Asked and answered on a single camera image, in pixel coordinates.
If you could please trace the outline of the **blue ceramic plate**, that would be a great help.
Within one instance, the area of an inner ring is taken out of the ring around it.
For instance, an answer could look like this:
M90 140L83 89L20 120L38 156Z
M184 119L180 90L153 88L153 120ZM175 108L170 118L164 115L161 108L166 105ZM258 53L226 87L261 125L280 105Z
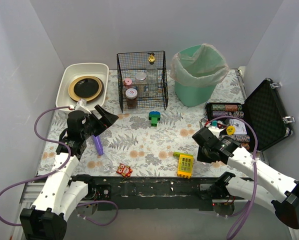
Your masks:
M99 78L88 78L87 79L87 93L86 101L93 102L98 100L105 90L104 83Z

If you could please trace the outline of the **brown sauce jar white lid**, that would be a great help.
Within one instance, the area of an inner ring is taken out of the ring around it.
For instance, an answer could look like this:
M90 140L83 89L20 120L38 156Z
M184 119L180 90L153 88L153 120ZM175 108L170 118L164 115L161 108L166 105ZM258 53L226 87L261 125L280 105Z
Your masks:
M129 108L135 108L138 104L138 91L135 88L129 88L125 91L126 104Z

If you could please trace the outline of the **yellow plate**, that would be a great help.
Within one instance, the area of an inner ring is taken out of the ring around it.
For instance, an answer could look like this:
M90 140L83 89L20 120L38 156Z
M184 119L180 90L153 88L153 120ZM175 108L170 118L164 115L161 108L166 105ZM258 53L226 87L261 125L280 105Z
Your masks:
M86 79L86 78L92 78L92 79L96 79L97 77L96 76L81 76L81 77L78 77L77 79L75 79L68 87L68 94L70 96L70 98L73 100L73 101L76 101L78 102L80 99L84 99L86 100L86 98L81 98L79 96L77 96L75 93L74 93L74 86L75 84L82 80L82 79Z

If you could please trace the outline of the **small black plate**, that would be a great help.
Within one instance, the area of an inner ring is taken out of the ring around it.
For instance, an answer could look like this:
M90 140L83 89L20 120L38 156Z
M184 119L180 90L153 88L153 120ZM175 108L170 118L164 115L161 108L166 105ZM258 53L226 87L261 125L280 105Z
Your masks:
M78 97L90 98L98 92L99 88L99 83L95 79L84 78L82 80L79 80L74 85L73 90Z

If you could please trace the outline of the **pink lid toothpick jar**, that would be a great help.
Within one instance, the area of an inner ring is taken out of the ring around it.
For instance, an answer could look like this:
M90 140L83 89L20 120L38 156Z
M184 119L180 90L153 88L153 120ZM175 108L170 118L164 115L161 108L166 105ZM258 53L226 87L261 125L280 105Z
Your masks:
M123 85L125 86L126 89L132 88L133 87L133 80L130 78L125 78L123 80Z

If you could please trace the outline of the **clear glass cup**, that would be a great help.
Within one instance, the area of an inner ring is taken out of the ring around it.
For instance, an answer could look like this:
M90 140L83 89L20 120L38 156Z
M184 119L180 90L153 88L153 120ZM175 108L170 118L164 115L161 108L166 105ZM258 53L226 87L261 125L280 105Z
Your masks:
M108 158L102 158L100 160L99 170L102 174L110 174L113 170L113 162Z

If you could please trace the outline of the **silver lid pepper jar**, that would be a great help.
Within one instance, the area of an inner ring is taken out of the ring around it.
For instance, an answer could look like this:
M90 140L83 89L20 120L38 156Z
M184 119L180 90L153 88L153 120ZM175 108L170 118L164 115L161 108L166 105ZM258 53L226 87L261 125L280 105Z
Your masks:
M135 74L135 84L137 86L137 91L140 97L147 96L147 74L143 71L139 71Z

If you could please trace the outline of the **clear glass bottle gold cap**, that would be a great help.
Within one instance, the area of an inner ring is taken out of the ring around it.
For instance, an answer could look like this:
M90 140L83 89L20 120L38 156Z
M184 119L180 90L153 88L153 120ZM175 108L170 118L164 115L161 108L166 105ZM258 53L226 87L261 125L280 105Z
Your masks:
M157 97L158 95L158 68L156 66L156 57L154 52L148 53L147 58L147 83L148 83L148 94L150 97Z

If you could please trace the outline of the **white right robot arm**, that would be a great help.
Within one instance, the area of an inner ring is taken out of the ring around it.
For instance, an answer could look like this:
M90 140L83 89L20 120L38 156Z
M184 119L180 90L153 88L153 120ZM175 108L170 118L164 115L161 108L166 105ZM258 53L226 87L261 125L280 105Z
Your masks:
M198 144L200 162L222 162L235 168L252 181L243 180L231 172L223 173L209 188L205 199L239 197L267 208L286 226L299 229L299 181L286 176L263 161L253 159L239 142L229 136L219 139L216 127L203 127L192 138Z

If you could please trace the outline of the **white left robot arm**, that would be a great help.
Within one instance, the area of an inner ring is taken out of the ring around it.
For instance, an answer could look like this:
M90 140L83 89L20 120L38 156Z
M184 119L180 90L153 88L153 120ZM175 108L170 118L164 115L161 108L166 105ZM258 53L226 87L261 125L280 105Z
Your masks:
M84 106L77 106L67 115L67 127L59 139L52 171L45 176L45 184L30 208L20 213L20 222L27 240L62 240L67 221L80 201L89 193L84 181L70 182L91 136L99 136L117 120L118 116L96 105L98 118Z

